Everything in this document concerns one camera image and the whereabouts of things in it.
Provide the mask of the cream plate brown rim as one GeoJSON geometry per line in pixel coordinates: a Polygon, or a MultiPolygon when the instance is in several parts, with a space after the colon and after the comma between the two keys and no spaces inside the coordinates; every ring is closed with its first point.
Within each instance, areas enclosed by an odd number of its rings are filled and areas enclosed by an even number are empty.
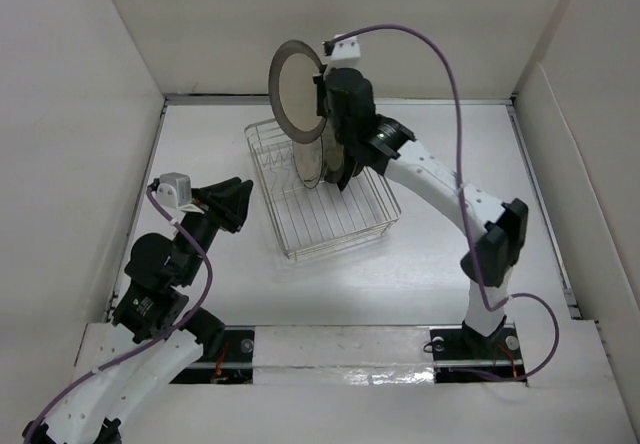
{"type": "Polygon", "coordinates": [[[315,51],[300,40],[288,40],[272,57],[268,72],[268,96],[274,118],[294,142],[310,144],[318,139],[326,118],[317,114],[317,84],[324,71],[315,51]]]}

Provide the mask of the cream plate checkered dark rim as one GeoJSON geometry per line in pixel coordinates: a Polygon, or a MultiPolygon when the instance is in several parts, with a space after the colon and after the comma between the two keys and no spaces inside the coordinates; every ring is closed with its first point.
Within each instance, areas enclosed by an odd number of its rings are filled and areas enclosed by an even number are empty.
{"type": "Polygon", "coordinates": [[[322,136],[323,178],[327,183],[337,184],[344,173],[344,149],[336,140],[333,128],[327,124],[322,136]]]}

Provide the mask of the black floral square plate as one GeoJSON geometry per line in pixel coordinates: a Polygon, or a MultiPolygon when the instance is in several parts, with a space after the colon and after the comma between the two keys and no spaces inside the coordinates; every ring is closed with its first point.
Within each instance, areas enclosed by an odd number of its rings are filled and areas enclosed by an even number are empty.
{"type": "Polygon", "coordinates": [[[349,181],[353,177],[358,176],[363,169],[364,165],[362,163],[354,159],[352,156],[347,155],[343,162],[342,176],[337,182],[339,191],[343,192],[347,188],[349,181]]]}

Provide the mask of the cream plate tree pattern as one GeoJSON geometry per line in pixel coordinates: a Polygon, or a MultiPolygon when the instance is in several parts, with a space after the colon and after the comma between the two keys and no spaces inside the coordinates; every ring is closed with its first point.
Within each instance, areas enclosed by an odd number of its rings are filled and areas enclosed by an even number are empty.
{"type": "Polygon", "coordinates": [[[322,139],[312,143],[293,143],[293,161],[303,186],[314,189],[321,181],[324,172],[324,153],[322,139]]]}

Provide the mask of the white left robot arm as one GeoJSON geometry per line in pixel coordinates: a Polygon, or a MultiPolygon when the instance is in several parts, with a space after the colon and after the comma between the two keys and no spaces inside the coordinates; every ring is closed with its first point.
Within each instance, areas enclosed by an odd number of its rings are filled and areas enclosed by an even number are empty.
{"type": "Polygon", "coordinates": [[[188,176],[163,174],[145,190],[174,229],[173,238],[147,233],[130,251],[129,287],[90,370],[60,391],[23,431],[26,443],[118,443],[132,412],[190,364],[223,361],[225,325],[188,302],[181,288],[214,270],[208,250],[221,232],[239,232],[248,217],[253,182],[233,177],[193,188],[188,176]]]}

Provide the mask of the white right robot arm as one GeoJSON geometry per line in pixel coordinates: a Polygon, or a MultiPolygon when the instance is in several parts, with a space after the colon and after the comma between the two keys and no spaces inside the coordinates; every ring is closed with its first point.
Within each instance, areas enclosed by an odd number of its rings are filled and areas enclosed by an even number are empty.
{"type": "Polygon", "coordinates": [[[372,85],[360,71],[322,68],[313,83],[316,113],[325,119],[340,157],[339,165],[327,167],[330,180],[345,189],[370,168],[422,198],[467,238],[469,249],[460,261],[470,280],[462,345],[474,357],[486,356],[497,347],[506,322],[508,280],[525,243],[528,206],[463,184],[411,130],[377,112],[372,85]]]}

